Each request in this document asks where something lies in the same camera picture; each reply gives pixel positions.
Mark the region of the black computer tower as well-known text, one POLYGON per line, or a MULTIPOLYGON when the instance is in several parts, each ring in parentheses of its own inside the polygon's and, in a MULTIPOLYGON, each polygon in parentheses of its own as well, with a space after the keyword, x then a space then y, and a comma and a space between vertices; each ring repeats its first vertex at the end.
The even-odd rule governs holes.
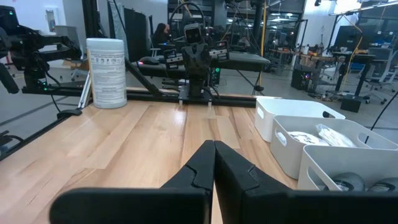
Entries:
POLYGON ((307 91, 312 77, 312 72, 294 69, 290 86, 296 90, 307 91))

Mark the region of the black box green light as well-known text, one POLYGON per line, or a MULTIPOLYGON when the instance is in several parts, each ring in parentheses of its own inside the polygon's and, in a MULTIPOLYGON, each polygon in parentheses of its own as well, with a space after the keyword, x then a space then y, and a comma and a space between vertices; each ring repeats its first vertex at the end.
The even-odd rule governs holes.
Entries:
POLYGON ((214 85, 220 84, 220 73, 221 73, 220 68, 216 67, 211 69, 211 81, 214 85))

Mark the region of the silver metal bars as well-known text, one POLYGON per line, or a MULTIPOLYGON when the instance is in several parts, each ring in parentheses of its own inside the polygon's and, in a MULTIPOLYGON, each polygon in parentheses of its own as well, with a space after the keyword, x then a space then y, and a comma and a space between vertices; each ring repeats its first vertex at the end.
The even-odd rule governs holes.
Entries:
POLYGON ((80 100, 78 103, 78 108, 83 109, 85 108, 91 98, 91 72, 88 72, 85 84, 83 86, 83 91, 80 96, 80 100))

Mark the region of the black aluminium table frame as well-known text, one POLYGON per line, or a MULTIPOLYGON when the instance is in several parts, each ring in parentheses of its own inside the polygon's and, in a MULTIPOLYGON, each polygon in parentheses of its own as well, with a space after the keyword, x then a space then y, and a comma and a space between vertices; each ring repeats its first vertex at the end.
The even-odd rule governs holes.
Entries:
MULTIPOLYGON (((26 94, 35 94, 35 95, 50 95, 50 96, 75 96, 80 97, 83 91, 83 86, 85 82, 76 82, 76 83, 63 83, 61 86, 50 86, 48 84, 43 84, 38 88, 28 88, 23 87, 22 92, 26 94)), ((215 105, 215 106, 232 106, 232 107, 245 107, 245 108, 253 108, 256 105, 256 99, 252 96, 228 96, 228 95, 213 95, 214 99, 211 103, 197 100, 185 100, 180 102, 178 99, 179 91, 171 92, 170 90, 160 90, 152 85, 149 89, 136 89, 127 90, 127 99, 128 100, 139 100, 139 101, 159 101, 159 102, 168 102, 168 103, 180 103, 180 104, 198 104, 198 105, 215 105)), ((22 147, 26 146, 28 143, 37 139, 39 136, 43 135, 50 129, 54 128, 56 125, 60 124, 62 121, 65 121, 67 118, 71 116, 80 115, 82 109, 77 109, 69 111, 62 111, 57 114, 56 121, 50 123, 48 126, 42 128, 37 131, 33 135, 22 139, 18 136, 10 135, 8 131, 3 131, 0 133, 0 147, 5 146, 7 143, 17 140, 18 143, 15 146, 12 146, 8 150, 2 152, 0 151, 0 161, 9 157, 22 147)))

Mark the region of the black computer mouse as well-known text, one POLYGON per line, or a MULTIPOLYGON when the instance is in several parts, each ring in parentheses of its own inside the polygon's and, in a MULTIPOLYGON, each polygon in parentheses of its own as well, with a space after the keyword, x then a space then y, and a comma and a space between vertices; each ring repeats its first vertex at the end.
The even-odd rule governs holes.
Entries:
POLYGON ((146 56, 146 57, 142 57, 139 60, 139 65, 158 65, 158 64, 159 64, 159 61, 154 57, 146 56))

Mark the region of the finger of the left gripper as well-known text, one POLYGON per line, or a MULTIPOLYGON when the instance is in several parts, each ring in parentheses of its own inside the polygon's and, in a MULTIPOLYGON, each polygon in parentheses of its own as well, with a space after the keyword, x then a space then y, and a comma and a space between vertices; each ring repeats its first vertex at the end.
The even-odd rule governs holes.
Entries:
POLYGON ((185 71, 187 73, 187 77, 193 78, 195 76, 195 70, 192 68, 193 59, 195 58, 196 44, 188 45, 182 47, 181 53, 183 56, 185 71))
POLYGON ((197 74, 199 78, 205 78, 211 63, 210 49, 208 44, 197 45, 197 74))

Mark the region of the translucent grey storage bin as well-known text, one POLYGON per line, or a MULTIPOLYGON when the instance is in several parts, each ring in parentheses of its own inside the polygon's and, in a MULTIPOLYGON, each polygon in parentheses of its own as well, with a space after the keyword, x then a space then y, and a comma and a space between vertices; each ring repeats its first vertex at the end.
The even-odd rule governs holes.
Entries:
POLYGON ((367 188, 379 180, 398 177, 398 150, 307 145, 297 188, 339 191, 332 178, 347 172, 361 176, 367 188))
POLYGON ((303 147, 309 144, 294 139, 290 133, 301 132, 318 137, 318 124, 345 135, 359 148, 398 149, 398 144, 347 119, 276 115, 273 121, 271 153, 289 177, 298 179, 303 147))

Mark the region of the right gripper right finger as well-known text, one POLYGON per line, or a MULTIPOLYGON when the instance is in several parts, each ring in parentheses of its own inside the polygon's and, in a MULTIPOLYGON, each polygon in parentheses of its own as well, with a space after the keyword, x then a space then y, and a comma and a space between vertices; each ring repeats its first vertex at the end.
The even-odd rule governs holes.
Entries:
POLYGON ((221 141, 215 185, 224 224, 398 224, 398 193, 292 190, 221 141))

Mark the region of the person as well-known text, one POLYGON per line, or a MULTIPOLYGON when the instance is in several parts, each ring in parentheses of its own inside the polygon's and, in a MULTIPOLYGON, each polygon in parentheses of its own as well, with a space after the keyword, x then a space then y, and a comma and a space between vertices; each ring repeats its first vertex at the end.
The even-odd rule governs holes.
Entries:
POLYGON ((152 37, 152 44, 154 48, 159 48, 160 45, 167 43, 169 38, 170 26, 168 24, 159 23, 152 37))

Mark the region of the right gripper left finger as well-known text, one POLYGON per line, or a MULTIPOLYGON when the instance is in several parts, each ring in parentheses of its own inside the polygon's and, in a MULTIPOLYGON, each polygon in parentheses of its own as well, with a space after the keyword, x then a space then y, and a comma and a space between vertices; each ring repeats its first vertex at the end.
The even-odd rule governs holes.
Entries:
POLYGON ((77 188, 51 204, 51 224, 210 224, 215 143, 206 140, 163 186, 77 188))

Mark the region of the black standing desk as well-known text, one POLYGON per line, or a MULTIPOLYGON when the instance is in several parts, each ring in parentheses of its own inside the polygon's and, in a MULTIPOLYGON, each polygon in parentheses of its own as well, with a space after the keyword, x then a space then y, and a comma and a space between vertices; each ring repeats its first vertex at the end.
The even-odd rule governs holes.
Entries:
POLYGON ((360 109, 361 103, 363 102, 363 97, 360 96, 361 89, 363 87, 366 74, 368 73, 369 69, 371 68, 371 62, 375 59, 375 55, 369 54, 354 54, 353 56, 348 53, 342 52, 332 52, 331 53, 337 60, 339 57, 344 57, 345 59, 342 62, 343 66, 343 73, 338 71, 338 79, 337 84, 335 87, 335 92, 338 93, 340 91, 341 84, 343 83, 344 77, 347 77, 349 70, 351 68, 351 62, 360 63, 364 65, 364 70, 359 79, 359 83, 357 84, 356 91, 353 95, 345 95, 343 96, 340 109, 345 111, 350 111, 357 113, 360 109))

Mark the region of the white office chair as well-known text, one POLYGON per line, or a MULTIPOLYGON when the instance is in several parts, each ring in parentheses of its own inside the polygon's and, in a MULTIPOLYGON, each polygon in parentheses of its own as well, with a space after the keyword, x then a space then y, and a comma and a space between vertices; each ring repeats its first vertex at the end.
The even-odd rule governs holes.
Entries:
POLYGON ((383 105, 387 99, 378 95, 376 91, 381 89, 385 84, 384 80, 389 74, 395 53, 393 49, 377 47, 370 47, 368 53, 376 57, 371 62, 371 67, 365 76, 366 87, 369 87, 369 91, 368 94, 364 96, 364 100, 366 104, 370 104, 370 99, 373 96, 380 99, 383 105))

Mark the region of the white opaque storage bin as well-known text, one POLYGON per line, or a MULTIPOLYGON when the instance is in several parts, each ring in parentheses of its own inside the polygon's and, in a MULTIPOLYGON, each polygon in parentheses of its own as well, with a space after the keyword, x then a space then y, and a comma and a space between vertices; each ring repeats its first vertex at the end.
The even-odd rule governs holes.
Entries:
POLYGON ((336 119, 346 118, 339 112, 316 101, 258 96, 256 98, 254 125, 261 138, 266 142, 271 142, 275 115, 324 118, 324 113, 328 113, 332 118, 336 119))

